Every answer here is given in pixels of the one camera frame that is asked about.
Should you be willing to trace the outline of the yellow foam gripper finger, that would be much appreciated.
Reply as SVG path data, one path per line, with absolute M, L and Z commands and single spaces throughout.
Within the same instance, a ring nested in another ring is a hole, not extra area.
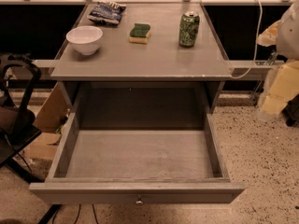
M 258 118 L 264 121 L 276 118 L 298 94 L 299 62 L 274 67 L 267 75 L 258 101 Z

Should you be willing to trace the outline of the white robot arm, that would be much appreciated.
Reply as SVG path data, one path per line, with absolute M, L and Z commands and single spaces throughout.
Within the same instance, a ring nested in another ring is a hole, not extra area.
M 299 94 L 299 0 L 258 36 L 257 43 L 264 47 L 275 45 L 277 54 L 288 59 L 269 72 L 258 103 L 260 118 L 271 119 Z

